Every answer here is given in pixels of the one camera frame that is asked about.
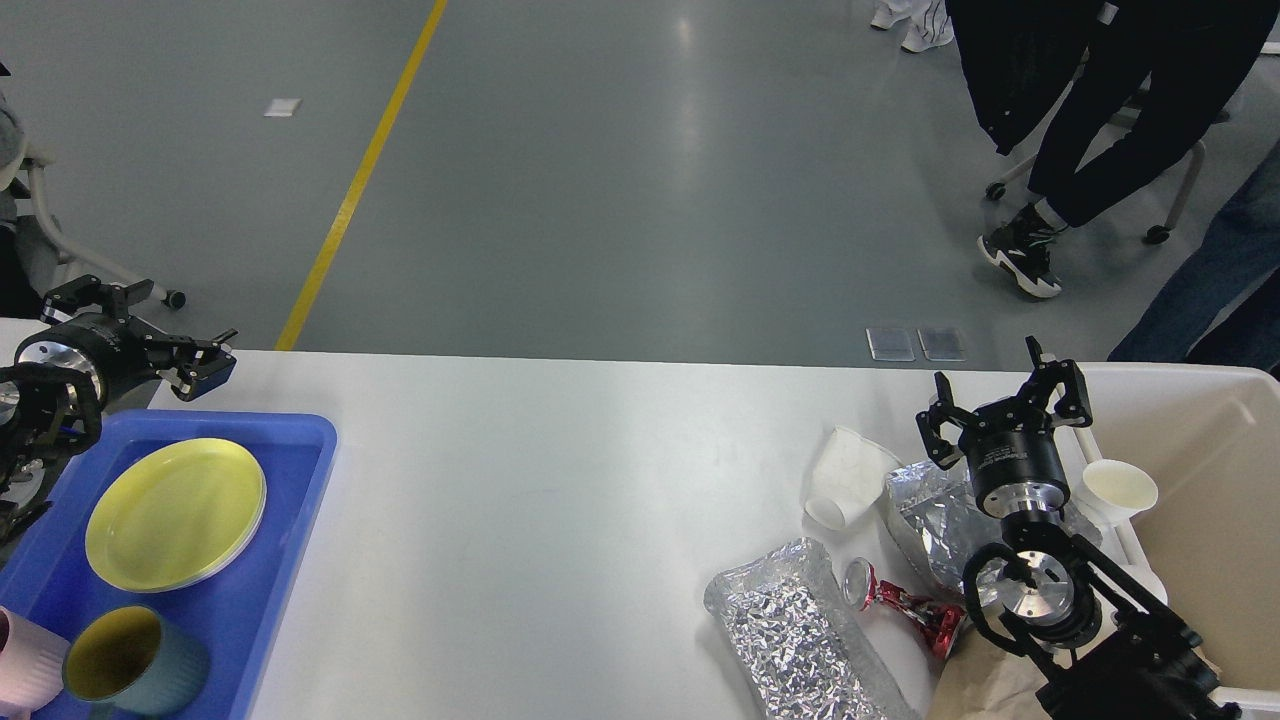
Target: white shoe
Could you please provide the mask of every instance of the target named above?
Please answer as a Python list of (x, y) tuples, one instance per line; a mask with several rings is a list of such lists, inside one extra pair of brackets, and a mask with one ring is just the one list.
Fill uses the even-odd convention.
[(924, 53), (931, 47), (950, 45), (955, 38), (956, 33), (951, 29), (951, 23), (947, 23), (941, 32), (933, 33), (932, 40), (925, 40), (920, 28), (913, 23), (911, 27), (906, 28), (906, 38), (902, 40), (902, 50), (908, 53)]
[(890, 29), (909, 17), (911, 17), (910, 13), (895, 13), (890, 8), (881, 5), (879, 8), (876, 8), (876, 15), (872, 18), (872, 27), (876, 29)]

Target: sneaker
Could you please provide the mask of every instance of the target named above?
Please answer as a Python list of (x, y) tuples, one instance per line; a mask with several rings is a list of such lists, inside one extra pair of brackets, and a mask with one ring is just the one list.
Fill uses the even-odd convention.
[(989, 237), (978, 236), (978, 250), (988, 263), (1007, 270), (1019, 290), (1047, 300), (1062, 292), (1062, 283), (1048, 269), (1048, 246), (1060, 232), (1028, 205)]
[(895, 13), (886, 5), (876, 8), (876, 15), (872, 17), (872, 27), (876, 29), (890, 29), (897, 23), (911, 17), (911, 13)]
[(902, 40), (902, 50), (913, 54), (924, 53), (932, 47), (950, 45), (955, 38), (956, 33), (951, 29), (951, 23), (947, 23), (941, 31), (931, 33), (928, 38), (924, 37), (919, 26), (911, 23), (911, 27), (906, 31), (906, 37)]

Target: white bin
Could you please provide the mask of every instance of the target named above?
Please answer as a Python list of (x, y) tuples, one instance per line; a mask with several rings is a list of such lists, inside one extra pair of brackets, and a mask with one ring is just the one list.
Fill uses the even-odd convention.
[(1215, 698), (1280, 711), (1280, 383), (1235, 368), (1082, 369), (1103, 456), (1160, 486), (1133, 525), (1170, 606), (1221, 667)]

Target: aluminum foil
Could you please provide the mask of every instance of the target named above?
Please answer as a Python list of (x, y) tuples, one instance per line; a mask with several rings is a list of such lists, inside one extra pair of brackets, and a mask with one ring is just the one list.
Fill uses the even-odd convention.
[[(978, 510), (969, 484), (969, 470), (959, 462), (942, 470), (933, 462), (916, 462), (888, 474), (888, 509), (884, 524), (915, 571), (940, 591), (964, 592), (964, 564), (979, 547), (1000, 542), (1000, 521)], [(1094, 546), (1102, 533), (1071, 505), (1062, 523), (1068, 534), (1079, 533)], [(1000, 564), (978, 575), (983, 605), (996, 600), (992, 583)]]
[(844, 600), (812, 538), (727, 570), (707, 587), (771, 720), (919, 720)]

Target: yellow plate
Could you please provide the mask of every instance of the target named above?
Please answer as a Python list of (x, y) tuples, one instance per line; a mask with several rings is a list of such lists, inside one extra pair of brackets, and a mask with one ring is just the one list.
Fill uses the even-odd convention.
[(88, 564), (131, 592), (198, 583), (244, 550), (266, 507), (257, 460), (227, 439), (163, 447), (120, 474), (93, 507)]

